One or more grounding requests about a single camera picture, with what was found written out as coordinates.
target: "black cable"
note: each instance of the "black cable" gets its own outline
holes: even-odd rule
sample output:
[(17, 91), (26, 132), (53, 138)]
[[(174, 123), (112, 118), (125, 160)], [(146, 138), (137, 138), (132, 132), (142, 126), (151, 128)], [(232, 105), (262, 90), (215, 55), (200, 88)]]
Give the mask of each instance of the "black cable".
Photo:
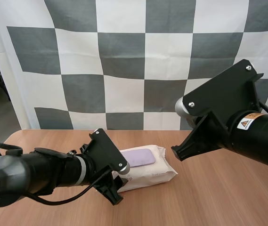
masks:
[(11, 150), (11, 149), (22, 150), (22, 148), (19, 146), (7, 145), (7, 144), (3, 144), (3, 143), (0, 143), (0, 148), (5, 149), (5, 150)]
[(70, 199), (66, 199), (66, 200), (62, 200), (62, 201), (48, 201), (45, 200), (43, 198), (40, 198), (30, 192), (27, 191), (0, 191), (0, 195), (6, 195), (6, 194), (18, 194), (18, 195), (22, 195), (25, 197), (28, 197), (30, 199), (33, 199), (37, 202), (40, 202), (42, 204), (48, 205), (48, 206), (58, 206), (58, 205), (62, 205), (62, 204), (66, 204), (69, 202), (72, 202), (76, 199), (78, 199), (79, 197), (83, 196), (88, 190), (90, 190), (94, 184), (96, 184), (98, 181), (100, 181), (103, 177), (105, 177), (106, 175), (108, 175), (109, 173), (111, 173), (111, 170), (107, 170), (105, 171), (99, 178), (97, 178), (94, 182), (92, 182), (85, 190), (83, 190), (82, 192), (80, 192), (78, 195), (70, 198)]

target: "bolt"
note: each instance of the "bolt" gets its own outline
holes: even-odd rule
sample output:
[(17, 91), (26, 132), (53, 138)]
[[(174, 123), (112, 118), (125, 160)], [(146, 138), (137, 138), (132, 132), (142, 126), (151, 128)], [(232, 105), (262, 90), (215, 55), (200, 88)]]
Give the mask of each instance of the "bolt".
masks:
[(195, 104), (194, 104), (194, 102), (190, 102), (190, 103), (188, 104), (188, 106), (189, 106), (190, 108), (194, 108), (194, 107), (195, 107)]
[(247, 71), (251, 71), (252, 70), (252, 67), (250, 65), (246, 66), (246, 70)]
[(68, 154), (75, 155), (76, 154), (76, 150), (69, 151)]

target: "warning label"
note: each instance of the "warning label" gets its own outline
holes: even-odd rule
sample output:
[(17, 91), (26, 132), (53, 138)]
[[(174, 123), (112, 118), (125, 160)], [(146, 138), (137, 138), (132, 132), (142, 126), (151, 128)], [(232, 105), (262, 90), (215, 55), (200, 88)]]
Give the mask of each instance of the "warning label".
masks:
[(237, 125), (237, 128), (247, 130), (251, 126), (253, 121), (262, 115), (262, 113), (251, 113), (246, 115), (241, 119), (241, 121)]
[(243, 126), (246, 126), (248, 122), (249, 122), (249, 121), (243, 121), (243, 122), (241, 122), (241, 124), (242, 124)]
[(258, 117), (262, 116), (262, 113), (251, 113), (246, 115), (244, 118), (245, 119), (257, 119)]

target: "fabric backdrop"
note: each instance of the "fabric backdrop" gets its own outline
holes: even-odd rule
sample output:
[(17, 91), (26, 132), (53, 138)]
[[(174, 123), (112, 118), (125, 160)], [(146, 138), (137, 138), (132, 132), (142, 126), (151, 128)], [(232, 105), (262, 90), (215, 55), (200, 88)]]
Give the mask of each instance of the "fabric backdrop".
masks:
[(32, 128), (188, 129), (176, 101), (244, 58), (268, 105), (268, 0), (0, 0), (0, 33)]

